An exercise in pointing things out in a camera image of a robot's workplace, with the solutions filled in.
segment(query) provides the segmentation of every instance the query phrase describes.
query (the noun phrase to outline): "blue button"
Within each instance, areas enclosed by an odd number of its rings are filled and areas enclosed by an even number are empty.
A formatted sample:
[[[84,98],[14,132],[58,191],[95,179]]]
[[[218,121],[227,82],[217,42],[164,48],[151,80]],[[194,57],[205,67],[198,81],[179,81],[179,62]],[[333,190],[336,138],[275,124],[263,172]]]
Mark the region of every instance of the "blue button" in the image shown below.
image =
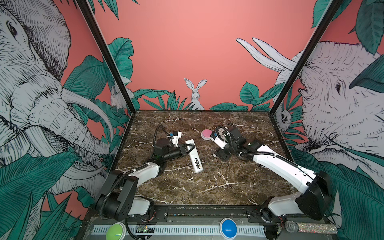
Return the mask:
[[[227,238],[233,238],[237,233],[236,223],[231,219],[227,219],[221,225],[221,230],[224,236]]]

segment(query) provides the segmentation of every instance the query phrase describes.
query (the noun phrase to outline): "rabbit illustration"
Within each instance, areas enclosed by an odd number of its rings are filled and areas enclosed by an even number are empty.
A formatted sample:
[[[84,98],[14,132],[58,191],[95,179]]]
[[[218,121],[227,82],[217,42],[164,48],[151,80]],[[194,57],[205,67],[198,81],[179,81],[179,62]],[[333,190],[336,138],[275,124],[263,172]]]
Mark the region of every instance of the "rabbit illustration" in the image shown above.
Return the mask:
[[[199,88],[204,86],[204,84],[207,83],[207,80],[206,79],[201,80],[196,88],[190,80],[188,80],[186,78],[184,78],[184,80],[185,80],[185,83],[187,84],[188,88],[192,89],[192,98],[191,98],[192,104],[191,104],[191,106],[192,105],[195,105],[195,106],[191,110],[204,110],[204,107],[199,102],[199,98],[200,98]]]

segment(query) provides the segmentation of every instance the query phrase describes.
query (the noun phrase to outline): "rabbit ear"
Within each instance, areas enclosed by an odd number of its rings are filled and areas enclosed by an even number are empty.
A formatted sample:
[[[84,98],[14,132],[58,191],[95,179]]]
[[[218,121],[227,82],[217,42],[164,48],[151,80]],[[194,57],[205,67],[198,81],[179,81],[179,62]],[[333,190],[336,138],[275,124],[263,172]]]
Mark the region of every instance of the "rabbit ear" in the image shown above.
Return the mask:
[[[199,84],[197,85],[196,89],[201,88],[201,87],[204,86],[204,84],[206,84],[206,83],[207,83],[207,80],[206,80],[206,79],[201,80],[201,81],[199,82]]]
[[[192,89],[192,90],[195,89],[195,86],[193,85],[193,83],[192,83],[190,80],[188,80],[188,79],[186,79],[186,78],[184,78],[184,80],[185,80],[185,83],[187,84],[187,87],[188,87],[188,88],[190,88],[190,89]]]

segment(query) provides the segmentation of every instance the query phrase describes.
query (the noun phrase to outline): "microphone head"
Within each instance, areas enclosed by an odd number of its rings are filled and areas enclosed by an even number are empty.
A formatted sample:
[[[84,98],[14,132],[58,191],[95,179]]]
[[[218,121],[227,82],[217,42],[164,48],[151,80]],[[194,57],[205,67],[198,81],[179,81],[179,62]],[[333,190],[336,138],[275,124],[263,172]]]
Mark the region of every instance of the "microphone head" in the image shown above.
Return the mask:
[[[293,221],[286,221],[284,225],[285,229],[290,233],[299,232],[299,226]]]

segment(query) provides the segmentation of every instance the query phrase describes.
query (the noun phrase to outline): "green button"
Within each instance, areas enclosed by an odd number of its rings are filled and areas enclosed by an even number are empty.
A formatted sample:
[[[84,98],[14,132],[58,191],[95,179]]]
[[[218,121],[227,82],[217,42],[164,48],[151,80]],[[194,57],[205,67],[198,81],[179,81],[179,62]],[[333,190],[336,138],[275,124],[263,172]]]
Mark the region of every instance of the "green button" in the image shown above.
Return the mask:
[[[114,224],[107,231],[107,240],[119,240],[120,238],[123,239],[124,236],[121,237],[122,234],[122,226],[120,224]]]

